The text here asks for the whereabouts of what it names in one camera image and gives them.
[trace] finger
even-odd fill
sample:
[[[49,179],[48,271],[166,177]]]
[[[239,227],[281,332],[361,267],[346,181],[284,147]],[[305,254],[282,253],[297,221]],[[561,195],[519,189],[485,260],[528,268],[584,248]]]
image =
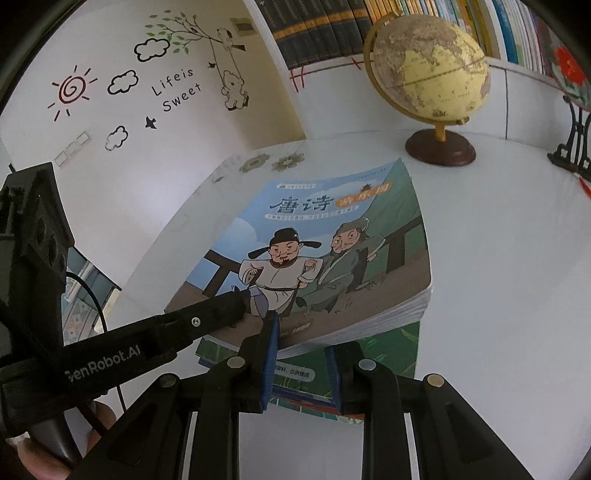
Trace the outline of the finger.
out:
[[[97,401],[95,404],[96,416],[107,429],[110,429],[117,421],[115,413],[104,403]],[[86,453],[90,452],[91,448],[94,447],[99,440],[100,435],[98,432],[96,430],[92,430],[88,435],[88,448],[86,449]]]
[[[32,439],[17,444],[18,457],[37,480],[66,480],[70,469]]]

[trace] blue gripper pad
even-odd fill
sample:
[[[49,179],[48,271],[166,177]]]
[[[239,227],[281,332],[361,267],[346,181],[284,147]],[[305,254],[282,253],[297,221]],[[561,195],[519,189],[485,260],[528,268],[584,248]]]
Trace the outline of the blue gripper pad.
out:
[[[261,408],[263,411],[267,409],[267,405],[271,401],[273,379],[275,378],[275,363],[277,362],[277,350],[279,349],[279,315],[274,313],[274,316],[273,328],[267,346],[267,356],[265,357],[265,365],[262,371]]]
[[[329,376],[330,392],[332,393],[332,400],[338,412],[342,411],[343,396],[342,386],[343,378],[339,371],[339,366],[336,362],[335,347],[328,346],[324,349],[324,358],[326,360],[326,370]]]

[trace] bookshelf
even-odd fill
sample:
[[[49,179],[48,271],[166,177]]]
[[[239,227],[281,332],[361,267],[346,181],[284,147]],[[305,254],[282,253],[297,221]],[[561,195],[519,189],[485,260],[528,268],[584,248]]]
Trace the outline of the bookshelf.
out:
[[[540,19],[519,0],[257,0],[288,69],[359,54],[373,22],[390,12],[445,18],[486,56],[549,75]]]

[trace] wooden globe base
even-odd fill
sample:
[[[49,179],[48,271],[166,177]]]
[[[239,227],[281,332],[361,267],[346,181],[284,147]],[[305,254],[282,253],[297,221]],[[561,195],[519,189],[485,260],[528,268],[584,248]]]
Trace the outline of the wooden globe base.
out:
[[[475,160],[476,150],[463,136],[446,131],[445,137],[440,142],[434,128],[419,130],[407,140],[406,151],[417,160],[442,167],[462,167]]]

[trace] metal rivet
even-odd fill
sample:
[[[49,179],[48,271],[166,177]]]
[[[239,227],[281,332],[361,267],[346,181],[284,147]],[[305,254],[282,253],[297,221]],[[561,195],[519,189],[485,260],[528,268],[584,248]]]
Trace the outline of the metal rivet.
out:
[[[443,379],[443,377],[441,375],[432,374],[427,377],[427,383],[429,385],[431,385],[432,387],[439,388],[439,387],[443,386],[443,384],[445,383],[445,380]]]
[[[364,358],[363,360],[359,360],[358,365],[361,370],[371,371],[375,368],[375,362],[369,358]]]
[[[160,377],[160,386],[162,388],[169,388],[172,387],[177,382],[177,377],[172,374],[164,374]]]
[[[246,363],[246,360],[241,356],[231,356],[226,363],[230,368],[240,368]]]

